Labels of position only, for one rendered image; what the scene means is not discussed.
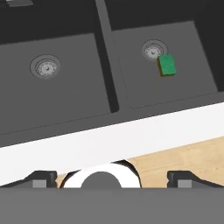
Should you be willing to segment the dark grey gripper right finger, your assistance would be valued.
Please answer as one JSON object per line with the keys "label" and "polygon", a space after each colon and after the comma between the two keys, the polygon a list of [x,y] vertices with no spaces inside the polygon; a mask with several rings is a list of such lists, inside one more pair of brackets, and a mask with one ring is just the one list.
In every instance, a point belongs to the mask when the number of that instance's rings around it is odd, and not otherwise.
{"label": "dark grey gripper right finger", "polygon": [[167,187],[171,188],[221,187],[219,184],[199,178],[191,171],[168,171],[167,179]]}

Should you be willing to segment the white and black round thing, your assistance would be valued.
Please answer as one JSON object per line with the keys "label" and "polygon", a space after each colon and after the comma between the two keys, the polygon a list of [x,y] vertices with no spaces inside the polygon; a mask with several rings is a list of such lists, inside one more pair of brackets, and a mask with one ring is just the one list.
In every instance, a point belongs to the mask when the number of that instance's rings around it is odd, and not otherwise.
{"label": "white and black round thing", "polygon": [[59,188],[119,189],[141,188],[137,169],[127,160],[69,172]]}

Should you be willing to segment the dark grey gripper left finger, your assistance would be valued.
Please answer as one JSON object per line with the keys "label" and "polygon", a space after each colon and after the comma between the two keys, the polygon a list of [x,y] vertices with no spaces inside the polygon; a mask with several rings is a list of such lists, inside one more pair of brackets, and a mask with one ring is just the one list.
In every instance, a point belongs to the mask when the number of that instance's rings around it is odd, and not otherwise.
{"label": "dark grey gripper left finger", "polygon": [[56,188],[56,171],[34,171],[24,179],[6,184],[5,187],[18,188]]}

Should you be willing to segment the dark grey double sink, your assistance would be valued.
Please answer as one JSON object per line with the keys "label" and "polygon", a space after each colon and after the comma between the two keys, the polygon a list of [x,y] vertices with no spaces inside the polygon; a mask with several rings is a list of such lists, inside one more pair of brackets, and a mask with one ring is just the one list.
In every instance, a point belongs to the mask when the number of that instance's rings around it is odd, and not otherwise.
{"label": "dark grey double sink", "polygon": [[0,0],[0,148],[220,102],[224,0]]}

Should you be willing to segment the green sponge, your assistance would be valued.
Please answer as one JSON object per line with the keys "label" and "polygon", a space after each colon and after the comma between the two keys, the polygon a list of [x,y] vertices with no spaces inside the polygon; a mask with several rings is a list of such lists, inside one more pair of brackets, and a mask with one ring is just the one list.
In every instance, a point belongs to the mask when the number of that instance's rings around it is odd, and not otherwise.
{"label": "green sponge", "polygon": [[173,76],[176,74],[174,58],[170,54],[159,56],[157,63],[162,76]]}

